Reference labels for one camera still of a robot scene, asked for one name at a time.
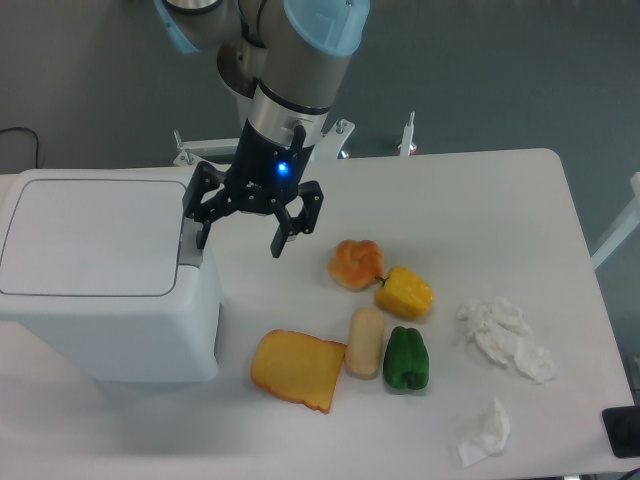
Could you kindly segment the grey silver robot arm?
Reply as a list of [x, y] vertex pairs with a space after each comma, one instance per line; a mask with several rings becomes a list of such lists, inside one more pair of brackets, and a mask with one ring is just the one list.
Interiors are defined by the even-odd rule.
[[370, 11], [367, 1], [158, 1], [176, 48], [216, 48], [219, 76], [248, 101], [233, 161], [225, 172], [197, 164], [183, 197], [186, 218], [212, 224], [237, 211], [273, 215], [271, 243], [314, 231], [324, 199], [302, 179]]

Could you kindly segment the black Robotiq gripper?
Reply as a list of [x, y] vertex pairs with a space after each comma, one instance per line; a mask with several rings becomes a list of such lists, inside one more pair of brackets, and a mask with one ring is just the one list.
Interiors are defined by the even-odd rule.
[[[198, 249], [206, 246], [212, 223], [237, 210], [276, 217], [279, 226], [270, 245], [274, 258], [298, 234], [314, 232], [324, 195], [317, 181], [301, 181], [312, 153], [306, 137], [305, 126], [296, 121], [291, 141], [282, 146], [246, 122], [226, 173], [207, 161], [196, 165], [182, 206], [187, 219], [202, 225], [196, 233]], [[292, 217], [286, 205], [296, 198], [302, 207]]]

